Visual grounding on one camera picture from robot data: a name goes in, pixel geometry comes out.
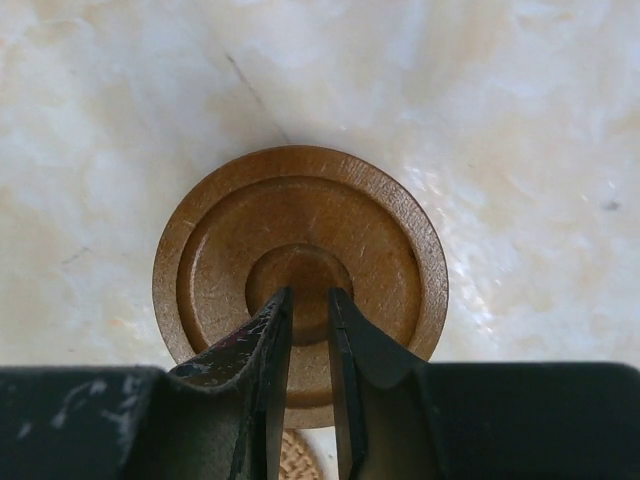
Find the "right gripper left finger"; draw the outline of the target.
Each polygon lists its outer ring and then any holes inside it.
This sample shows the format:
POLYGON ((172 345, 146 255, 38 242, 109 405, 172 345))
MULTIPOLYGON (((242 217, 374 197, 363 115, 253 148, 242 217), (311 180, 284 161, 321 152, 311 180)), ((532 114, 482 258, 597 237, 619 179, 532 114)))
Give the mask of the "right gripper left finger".
POLYGON ((185 479, 276 479, 292 349, 293 292, 278 289, 237 330, 170 370, 184 406, 185 479))

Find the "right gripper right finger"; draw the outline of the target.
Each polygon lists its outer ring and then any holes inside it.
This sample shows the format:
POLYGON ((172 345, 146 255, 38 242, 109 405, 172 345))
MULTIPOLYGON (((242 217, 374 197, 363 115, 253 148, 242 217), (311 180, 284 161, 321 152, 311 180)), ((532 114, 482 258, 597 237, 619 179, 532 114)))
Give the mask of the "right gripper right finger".
POLYGON ((419 377, 426 362, 341 288, 329 290, 327 339, 339 477, 438 479, 419 377))

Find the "woven rattan coaster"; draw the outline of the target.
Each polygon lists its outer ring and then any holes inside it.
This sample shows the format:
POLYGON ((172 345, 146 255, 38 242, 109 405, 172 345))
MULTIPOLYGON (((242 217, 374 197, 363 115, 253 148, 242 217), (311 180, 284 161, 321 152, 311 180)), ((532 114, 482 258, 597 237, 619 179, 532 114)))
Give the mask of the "woven rattan coaster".
POLYGON ((324 473, 314 451, 304 437, 294 429, 285 429, 282 434, 279 479, 324 479, 324 473))

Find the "dark wooden coaster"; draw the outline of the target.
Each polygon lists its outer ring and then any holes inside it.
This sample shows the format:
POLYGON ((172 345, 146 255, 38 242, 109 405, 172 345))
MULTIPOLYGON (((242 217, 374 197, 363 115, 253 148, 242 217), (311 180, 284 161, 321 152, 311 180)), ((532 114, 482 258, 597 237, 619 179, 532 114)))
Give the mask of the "dark wooden coaster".
POLYGON ((426 212, 391 176, 344 152, 281 146, 206 176, 171 215, 152 297, 162 338, 184 362, 293 292, 285 424, 333 424, 328 292, 343 289, 379 329, 422 359, 448 309, 444 251, 426 212))

